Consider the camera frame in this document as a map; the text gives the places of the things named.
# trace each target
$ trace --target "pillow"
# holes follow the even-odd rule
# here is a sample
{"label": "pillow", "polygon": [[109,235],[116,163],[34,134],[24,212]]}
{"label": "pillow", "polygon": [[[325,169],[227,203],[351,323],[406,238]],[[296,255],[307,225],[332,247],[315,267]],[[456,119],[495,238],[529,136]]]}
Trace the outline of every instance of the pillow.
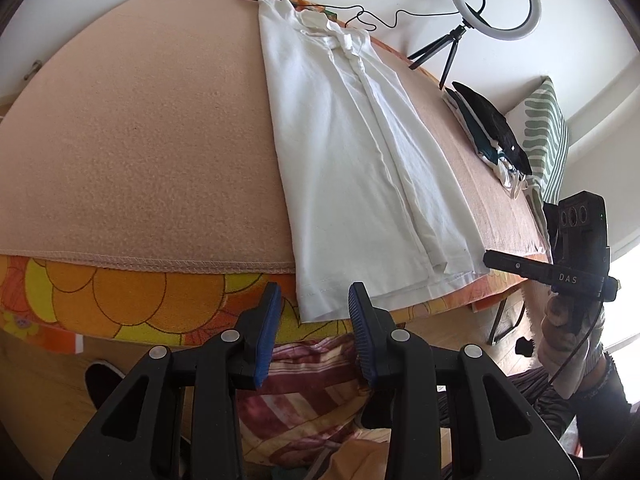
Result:
{"label": "pillow", "polygon": [[529,187],[537,187],[543,202],[557,204],[569,150],[569,130],[546,78],[540,88],[507,113],[507,122],[531,163]]}

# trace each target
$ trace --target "sleeve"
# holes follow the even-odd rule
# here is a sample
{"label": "sleeve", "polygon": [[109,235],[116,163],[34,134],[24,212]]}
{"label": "sleeve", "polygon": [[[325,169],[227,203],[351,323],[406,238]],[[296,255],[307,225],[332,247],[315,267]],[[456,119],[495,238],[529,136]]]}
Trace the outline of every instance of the sleeve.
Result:
{"label": "sleeve", "polygon": [[573,394],[569,402],[575,410],[578,435],[584,456],[610,454],[631,424],[631,404],[609,354],[607,371],[592,389]]}

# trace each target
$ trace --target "red striped cloth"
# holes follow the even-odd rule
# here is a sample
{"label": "red striped cloth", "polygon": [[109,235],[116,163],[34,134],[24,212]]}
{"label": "red striped cloth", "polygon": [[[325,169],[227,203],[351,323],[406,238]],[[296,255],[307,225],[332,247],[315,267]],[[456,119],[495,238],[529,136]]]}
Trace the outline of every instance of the red striped cloth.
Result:
{"label": "red striped cloth", "polygon": [[388,440],[388,430],[360,430],[354,423],[369,393],[353,335],[276,347],[262,388],[238,391],[244,458],[296,467],[311,464],[327,440]]}

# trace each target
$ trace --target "orange flower pattern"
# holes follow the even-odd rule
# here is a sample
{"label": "orange flower pattern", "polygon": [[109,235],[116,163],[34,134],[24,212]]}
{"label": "orange flower pattern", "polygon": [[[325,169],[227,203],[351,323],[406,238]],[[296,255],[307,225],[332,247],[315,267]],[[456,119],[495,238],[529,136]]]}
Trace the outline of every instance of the orange flower pattern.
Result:
{"label": "orange flower pattern", "polygon": [[[521,280],[492,272],[452,294],[392,315],[398,323],[430,316],[498,294]],[[282,288],[277,343],[320,340],[351,331],[348,320],[301,323],[294,274],[139,272],[0,254],[0,310],[40,326],[42,334],[55,332],[58,338],[67,332],[71,337],[81,334],[170,346],[201,345],[232,327],[242,311],[254,307],[268,282]],[[13,330],[8,318],[3,321]],[[28,336],[26,340],[44,337]],[[73,345],[67,341],[63,347],[61,351],[69,351]]]}

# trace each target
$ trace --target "folded clothes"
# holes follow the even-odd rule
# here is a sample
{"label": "folded clothes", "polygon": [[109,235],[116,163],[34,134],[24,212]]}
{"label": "folded clothes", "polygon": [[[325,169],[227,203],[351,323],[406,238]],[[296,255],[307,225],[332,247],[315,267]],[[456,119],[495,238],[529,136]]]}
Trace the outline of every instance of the folded clothes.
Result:
{"label": "folded clothes", "polygon": [[348,317],[354,281],[394,310],[486,274],[460,185],[366,31],[287,0],[258,16],[302,319]]}
{"label": "folded clothes", "polygon": [[[453,85],[454,88],[461,86],[455,82]],[[482,124],[469,102],[459,92],[445,88],[442,97],[462,126],[480,160],[492,169],[511,198],[517,198],[520,190],[526,185],[524,174],[510,162],[498,140],[494,139],[496,135],[488,133],[495,128],[492,128],[490,124]],[[524,153],[520,153],[520,155],[524,160],[527,159],[527,155]]]}
{"label": "folded clothes", "polygon": [[519,172],[530,175],[531,165],[526,153],[518,144],[507,119],[502,115],[489,99],[474,92],[462,83],[453,82],[453,88],[464,100],[466,106],[478,120],[482,131],[496,148],[500,148],[505,158]]}

